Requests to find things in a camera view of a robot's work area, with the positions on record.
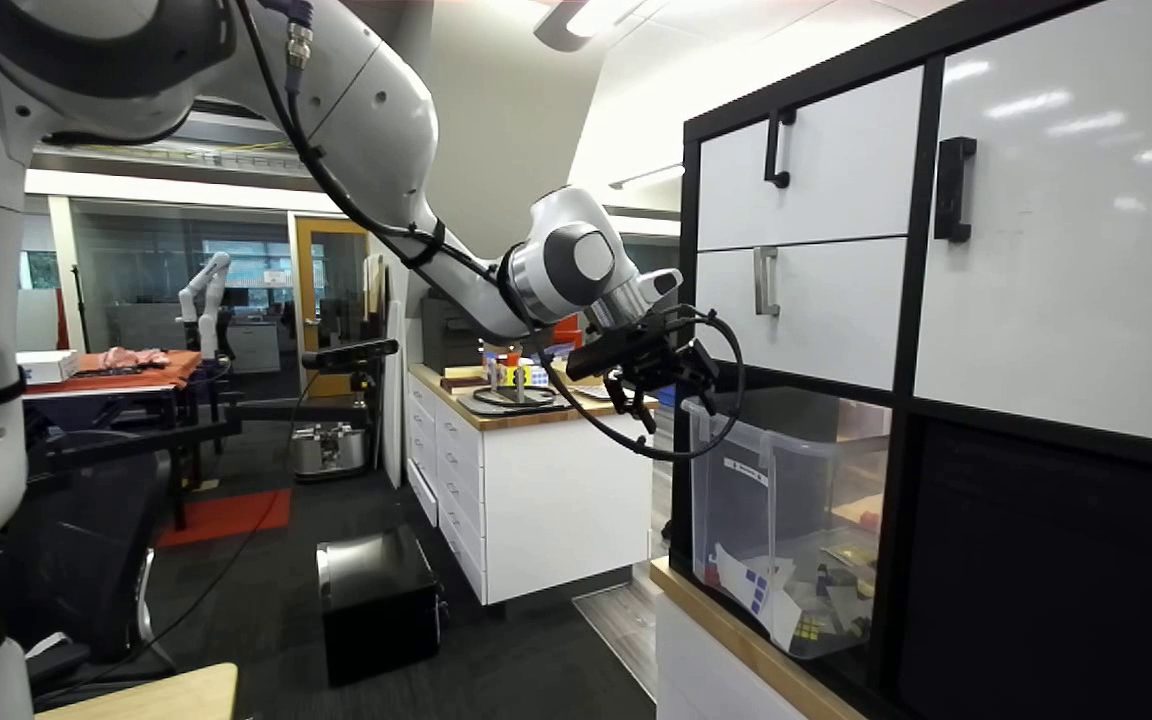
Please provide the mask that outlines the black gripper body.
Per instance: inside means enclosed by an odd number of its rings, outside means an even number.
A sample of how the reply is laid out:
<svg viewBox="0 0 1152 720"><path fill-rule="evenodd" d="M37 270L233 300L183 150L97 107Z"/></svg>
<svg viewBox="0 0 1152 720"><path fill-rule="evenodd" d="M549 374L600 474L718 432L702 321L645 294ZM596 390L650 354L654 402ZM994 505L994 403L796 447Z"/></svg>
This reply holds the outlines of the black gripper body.
<svg viewBox="0 0 1152 720"><path fill-rule="evenodd" d="M654 314L645 324L604 328L567 356L567 378L600 378L617 411L658 427L658 417L650 411L654 392L677 390L707 398L719 386L718 361L694 336L698 324L713 324L713 314L670 307Z"/></svg>

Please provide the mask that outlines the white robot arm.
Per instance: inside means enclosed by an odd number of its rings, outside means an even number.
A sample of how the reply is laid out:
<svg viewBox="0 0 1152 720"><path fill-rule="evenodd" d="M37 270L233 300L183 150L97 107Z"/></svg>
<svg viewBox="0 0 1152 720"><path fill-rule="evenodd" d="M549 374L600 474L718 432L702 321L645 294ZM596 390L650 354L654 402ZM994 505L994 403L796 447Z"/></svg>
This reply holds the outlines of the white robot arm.
<svg viewBox="0 0 1152 720"><path fill-rule="evenodd" d="M600 378L623 411L713 379L679 277L638 270L588 191L536 200L530 235L498 260L460 245L428 203L435 101L343 0L0 0L0 527L30 486L18 255L31 157L155 145L210 101L277 124L318 188L485 336L525 344L584 316L594 336L562 374ZM31 720L24 647L3 629L0 720Z"/></svg>

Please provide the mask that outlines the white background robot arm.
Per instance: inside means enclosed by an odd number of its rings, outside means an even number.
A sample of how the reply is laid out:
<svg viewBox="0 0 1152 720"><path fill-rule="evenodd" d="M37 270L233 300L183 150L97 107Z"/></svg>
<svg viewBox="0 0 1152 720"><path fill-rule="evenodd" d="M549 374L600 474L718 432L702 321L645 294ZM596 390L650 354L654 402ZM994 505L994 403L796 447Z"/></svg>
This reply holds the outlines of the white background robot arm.
<svg viewBox="0 0 1152 720"><path fill-rule="evenodd" d="M212 254L203 270L177 294L177 321L196 331L199 356L221 356L221 305L228 286L228 254Z"/></svg>

